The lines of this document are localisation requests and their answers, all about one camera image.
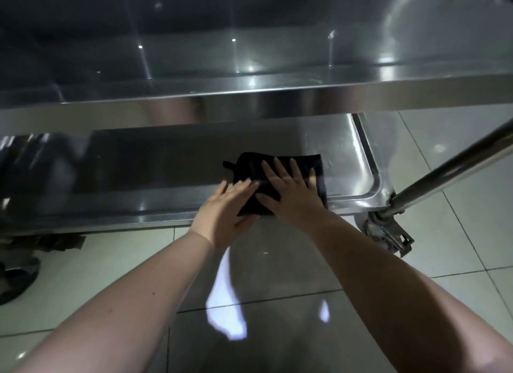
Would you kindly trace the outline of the person's left hand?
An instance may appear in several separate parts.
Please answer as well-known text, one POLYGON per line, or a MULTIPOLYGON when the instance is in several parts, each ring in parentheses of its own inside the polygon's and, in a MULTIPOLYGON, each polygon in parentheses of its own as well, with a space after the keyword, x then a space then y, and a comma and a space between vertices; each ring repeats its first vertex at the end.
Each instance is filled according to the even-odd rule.
POLYGON ((228 184, 222 196, 216 196, 215 189, 200 207, 188 233, 203 237, 215 249, 229 246, 241 235, 234 233, 235 223, 245 217, 239 216, 239 212, 258 188, 258 182, 246 179, 228 184))

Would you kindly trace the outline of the person's right forearm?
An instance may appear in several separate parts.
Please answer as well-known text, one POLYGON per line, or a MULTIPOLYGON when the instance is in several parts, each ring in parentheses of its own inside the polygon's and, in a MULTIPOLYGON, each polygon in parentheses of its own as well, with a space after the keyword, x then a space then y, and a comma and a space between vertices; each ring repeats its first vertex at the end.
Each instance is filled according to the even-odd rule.
POLYGON ((513 373, 513 344, 431 278, 329 212, 305 230, 398 373, 513 373))

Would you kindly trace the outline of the stainless steel cart shelf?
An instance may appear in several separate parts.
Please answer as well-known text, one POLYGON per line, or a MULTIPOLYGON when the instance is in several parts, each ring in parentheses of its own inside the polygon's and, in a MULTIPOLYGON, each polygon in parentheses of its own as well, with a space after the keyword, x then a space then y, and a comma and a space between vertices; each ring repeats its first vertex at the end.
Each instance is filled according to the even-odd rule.
POLYGON ((328 207, 385 208, 388 163, 365 114, 4 137, 0 236, 180 226, 243 152, 320 154, 328 207))
POLYGON ((513 0, 0 0, 0 107, 513 102, 513 0))

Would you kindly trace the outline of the black cleaning cloth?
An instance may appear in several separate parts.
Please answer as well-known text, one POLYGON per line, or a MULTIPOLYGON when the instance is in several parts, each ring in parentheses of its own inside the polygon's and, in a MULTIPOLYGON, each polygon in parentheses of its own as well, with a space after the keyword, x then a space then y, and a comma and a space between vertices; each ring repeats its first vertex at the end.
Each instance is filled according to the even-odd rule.
MULTIPOLYGON (((320 154, 310 156, 294 156, 293 159, 296 160, 298 168, 305 181, 309 180, 310 171, 315 171, 317 180, 317 194, 321 199, 324 208, 328 209, 322 156, 320 154)), ((223 161, 223 167, 232 171, 234 176, 234 184, 249 178, 253 182, 259 182, 260 184, 256 193, 262 193, 276 201, 279 201, 280 196, 278 192, 268 182, 261 166, 262 161, 266 161, 272 169, 275 169, 273 160, 274 156, 271 155, 255 152, 244 152, 239 156, 237 162, 235 163, 223 161)), ((273 215, 273 213, 268 208, 264 207, 260 202, 258 202, 254 195, 250 197, 246 204, 241 208, 239 216, 248 216, 253 214, 259 216, 273 215)))

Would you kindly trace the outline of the person's right hand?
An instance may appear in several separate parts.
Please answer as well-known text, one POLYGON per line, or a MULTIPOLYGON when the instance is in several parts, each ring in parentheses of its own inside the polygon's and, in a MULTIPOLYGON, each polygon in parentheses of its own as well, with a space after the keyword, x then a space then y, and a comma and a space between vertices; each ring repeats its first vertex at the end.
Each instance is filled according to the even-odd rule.
POLYGON ((262 169, 268 182, 278 192, 282 203, 282 214, 275 214, 281 220, 284 220, 305 232, 310 230, 313 225, 319 223, 329 216, 329 211, 324 208, 319 196, 315 195, 308 188, 308 181, 305 181, 298 168, 296 160, 291 158, 292 169, 297 175, 297 184, 286 185, 275 170, 273 170, 266 161, 261 163, 262 169))

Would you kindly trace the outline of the metal cart caster wheel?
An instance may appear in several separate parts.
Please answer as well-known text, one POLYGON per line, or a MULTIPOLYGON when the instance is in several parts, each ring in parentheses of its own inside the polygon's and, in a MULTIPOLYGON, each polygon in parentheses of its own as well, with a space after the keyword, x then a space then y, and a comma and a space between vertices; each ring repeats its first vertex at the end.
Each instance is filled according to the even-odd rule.
POLYGON ((363 233, 380 247, 401 258, 412 250, 414 239, 395 221, 393 216, 382 218, 369 212, 362 222, 363 233))

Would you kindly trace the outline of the stainless steel cart upper shelf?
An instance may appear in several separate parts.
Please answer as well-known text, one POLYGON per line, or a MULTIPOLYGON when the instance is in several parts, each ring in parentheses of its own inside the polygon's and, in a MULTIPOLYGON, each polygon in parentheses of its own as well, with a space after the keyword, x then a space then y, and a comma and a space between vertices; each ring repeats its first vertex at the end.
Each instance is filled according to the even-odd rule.
POLYGON ((513 0, 0 0, 0 107, 513 102, 513 0))

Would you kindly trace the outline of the person's left forearm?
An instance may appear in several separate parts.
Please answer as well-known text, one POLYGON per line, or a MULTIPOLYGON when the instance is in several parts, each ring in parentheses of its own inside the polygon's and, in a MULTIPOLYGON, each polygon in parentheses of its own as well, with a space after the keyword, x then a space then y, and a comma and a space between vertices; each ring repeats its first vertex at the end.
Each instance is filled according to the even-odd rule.
POLYGON ((191 228, 82 305, 14 373, 142 373, 219 246, 191 228))

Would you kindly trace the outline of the black shoe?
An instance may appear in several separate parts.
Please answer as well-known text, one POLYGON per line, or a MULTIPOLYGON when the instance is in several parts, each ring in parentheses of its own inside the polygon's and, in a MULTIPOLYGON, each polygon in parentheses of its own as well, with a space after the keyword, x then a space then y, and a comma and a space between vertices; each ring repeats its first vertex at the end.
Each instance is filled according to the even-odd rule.
POLYGON ((0 260, 0 306, 21 296, 37 279, 41 260, 30 256, 13 264, 0 260))

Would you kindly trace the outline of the dark crumpled fabric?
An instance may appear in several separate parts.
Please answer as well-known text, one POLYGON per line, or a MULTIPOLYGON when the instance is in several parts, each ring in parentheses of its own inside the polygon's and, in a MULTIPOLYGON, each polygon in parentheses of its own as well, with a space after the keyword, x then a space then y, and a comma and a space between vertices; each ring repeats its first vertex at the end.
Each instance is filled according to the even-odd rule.
POLYGON ((81 249, 86 236, 82 234, 37 234, 24 236, 0 237, 0 253, 7 251, 52 252, 81 249))

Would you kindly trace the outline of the stainless steel cart lower shelf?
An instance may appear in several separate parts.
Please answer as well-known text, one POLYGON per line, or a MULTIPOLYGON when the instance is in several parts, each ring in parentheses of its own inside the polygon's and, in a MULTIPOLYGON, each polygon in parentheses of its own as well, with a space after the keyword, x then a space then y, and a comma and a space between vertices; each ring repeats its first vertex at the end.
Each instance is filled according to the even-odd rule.
POLYGON ((0 236, 180 226, 243 152, 320 154, 328 207, 385 208, 388 163, 365 114, 4 137, 0 236))

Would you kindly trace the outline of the stainless steel cart post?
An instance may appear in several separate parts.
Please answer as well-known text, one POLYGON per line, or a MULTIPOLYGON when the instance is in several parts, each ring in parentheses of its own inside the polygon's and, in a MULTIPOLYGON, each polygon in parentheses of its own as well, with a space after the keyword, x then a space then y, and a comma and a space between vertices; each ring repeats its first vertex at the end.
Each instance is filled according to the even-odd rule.
POLYGON ((386 219, 443 191, 513 153, 513 118, 461 151, 429 174, 390 199, 389 207, 379 212, 386 219))

